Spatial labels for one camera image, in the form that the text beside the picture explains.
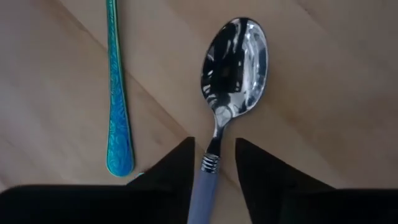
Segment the spoon bowl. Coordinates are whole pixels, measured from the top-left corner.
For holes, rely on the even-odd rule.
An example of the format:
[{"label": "spoon bowl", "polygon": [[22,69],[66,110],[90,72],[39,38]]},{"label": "spoon bowl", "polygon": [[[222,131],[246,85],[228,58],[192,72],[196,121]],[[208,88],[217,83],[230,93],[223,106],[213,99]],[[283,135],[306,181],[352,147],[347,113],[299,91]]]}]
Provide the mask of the spoon bowl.
[{"label": "spoon bowl", "polygon": [[201,91],[213,110],[215,130],[193,188],[188,223],[208,223],[214,202],[221,139],[226,125],[260,100],[267,82],[268,49],[260,25],[249,18],[229,21],[207,50]]}]

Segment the black object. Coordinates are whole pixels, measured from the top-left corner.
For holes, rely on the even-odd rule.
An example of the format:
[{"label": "black object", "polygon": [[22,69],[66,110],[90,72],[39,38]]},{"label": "black object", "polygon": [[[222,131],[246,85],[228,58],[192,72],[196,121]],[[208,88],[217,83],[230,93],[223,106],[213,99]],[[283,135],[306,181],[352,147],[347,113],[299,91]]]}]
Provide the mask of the black object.
[{"label": "black object", "polygon": [[[30,185],[0,195],[0,223],[186,223],[194,138],[126,186]],[[253,223],[398,223],[398,190],[335,190],[244,139],[239,181]]]}]

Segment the spoon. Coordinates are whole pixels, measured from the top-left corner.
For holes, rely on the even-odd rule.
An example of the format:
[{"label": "spoon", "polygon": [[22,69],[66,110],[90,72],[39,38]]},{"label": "spoon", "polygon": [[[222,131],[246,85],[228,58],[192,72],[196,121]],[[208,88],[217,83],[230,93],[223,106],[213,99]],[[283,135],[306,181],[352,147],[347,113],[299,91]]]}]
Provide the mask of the spoon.
[{"label": "spoon", "polygon": [[213,138],[192,191],[188,223],[209,223],[221,139],[226,125],[257,104],[266,87],[268,49],[260,25],[248,18],[229,21],[213,39],[201,74],[201,91],[215,117]]},{"label": "spoon", "polygon": [[134,152],[126,106],[124,80],[121,66],[118,11],[116,0],[106,0],[108,13],[108,55],[109,55],[109,129],[106,166],[118,177],[129,175],[134,168]]}]

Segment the wooden table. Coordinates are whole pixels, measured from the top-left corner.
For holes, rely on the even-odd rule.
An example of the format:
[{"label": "wooden table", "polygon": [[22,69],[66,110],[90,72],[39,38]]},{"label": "wooden table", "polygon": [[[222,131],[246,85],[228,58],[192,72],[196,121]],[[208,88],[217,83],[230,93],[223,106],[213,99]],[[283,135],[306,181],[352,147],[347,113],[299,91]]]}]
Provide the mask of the wooden table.
[{"label": "wooden table", "polygon": [[258,107],[229,125],[215,223],[249,223],[234,163],[246,138],[334,187],[398,187],[398,4],[372,0],[120,1],[137,167],[105,166],[106,9],[98,0],[0,7],[0,190],[124,184],[187,136],[213,133],[200,91],[208,45],[231,18],[265,29],[270,70]]}]

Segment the turquoise spoon handle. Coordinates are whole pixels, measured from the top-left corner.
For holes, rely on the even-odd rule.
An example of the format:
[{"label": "turquoise spoon handle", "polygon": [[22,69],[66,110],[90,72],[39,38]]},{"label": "turquoise spoon handle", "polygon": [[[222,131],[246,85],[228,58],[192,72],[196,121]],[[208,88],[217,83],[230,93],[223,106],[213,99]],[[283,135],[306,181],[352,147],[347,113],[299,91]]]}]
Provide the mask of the turquoise spoon handle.
[{"label": "turquoise spoon handle", "polygon": [[108,12],[108,57],[110,113],[106,166],[110,173],[123,177],[134,168],[129,116],[124,92],[118,37],[116,0],[106,0]]}]

